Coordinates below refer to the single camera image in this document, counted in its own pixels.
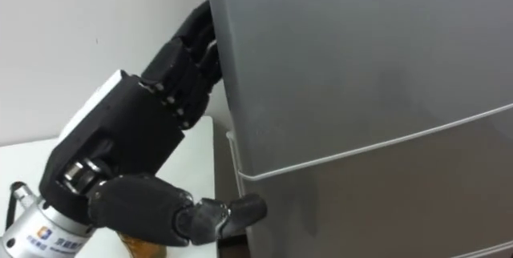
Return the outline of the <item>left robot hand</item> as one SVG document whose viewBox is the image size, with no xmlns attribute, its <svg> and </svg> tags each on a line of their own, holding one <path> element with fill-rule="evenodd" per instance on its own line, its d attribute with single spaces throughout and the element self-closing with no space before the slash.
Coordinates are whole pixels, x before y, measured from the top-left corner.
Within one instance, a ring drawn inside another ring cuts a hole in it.
<svg viewBox="0 0 513 258">
<path fill-rule="evenodd" d="M 257 194 L 195 201 L 156 175 L 221 77 L 211 6 L 202 2 L 140 75 L 122 73 L 57 144 L 43 199 L 81 224 L 172 247 L 210 244 L 263 220 Z"/>
</svg>

